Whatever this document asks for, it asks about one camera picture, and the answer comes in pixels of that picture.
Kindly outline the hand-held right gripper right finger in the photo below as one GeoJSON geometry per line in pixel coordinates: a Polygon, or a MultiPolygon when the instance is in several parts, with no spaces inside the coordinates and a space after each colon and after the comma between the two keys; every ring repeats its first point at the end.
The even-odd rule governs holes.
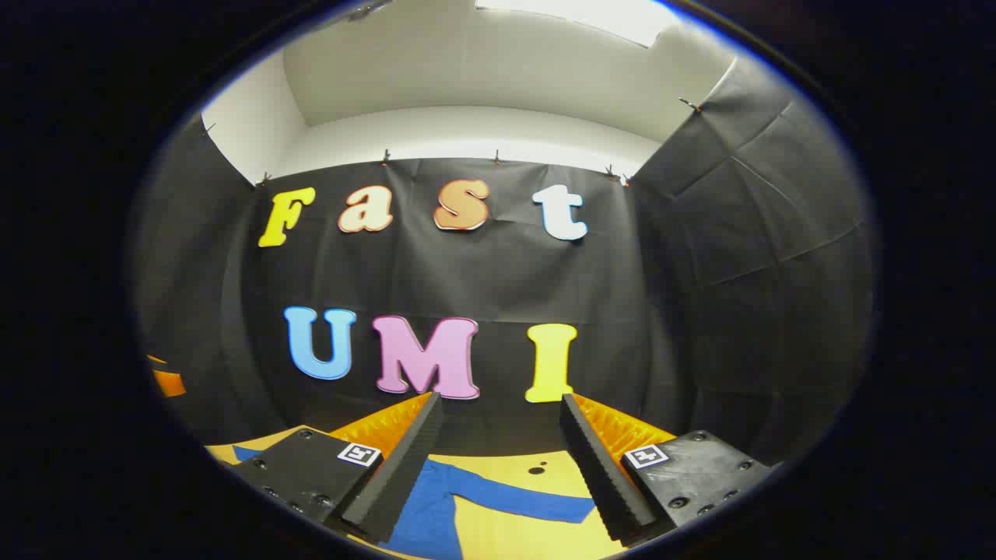
{"type": "Polygon", "coordinates": [[[675,436],[579,394],[563,394],[559,426],[609,538],[626,547],[715,513],[774,469],[708,430],[675,436]]]}

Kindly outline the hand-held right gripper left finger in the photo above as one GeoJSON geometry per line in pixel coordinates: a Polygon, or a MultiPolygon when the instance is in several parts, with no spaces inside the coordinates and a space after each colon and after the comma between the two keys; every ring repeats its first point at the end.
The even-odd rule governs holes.
{"type": "Polygon", "coordinates": [[[444,405],[419,396],[335,398],[288,429],[224,443],[220,460],[290,513],[377,544],[391,538],[444,422],[444,405]]]}

